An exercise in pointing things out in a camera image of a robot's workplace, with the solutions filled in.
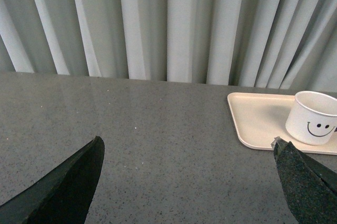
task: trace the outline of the speckled stone countertop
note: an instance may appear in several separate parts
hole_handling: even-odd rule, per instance
[[[227,103],[294,91],[29,73],[2,73],[0,87],[0,204],[99,135],[86,223],[296,223],[273,153],[238,140]]]

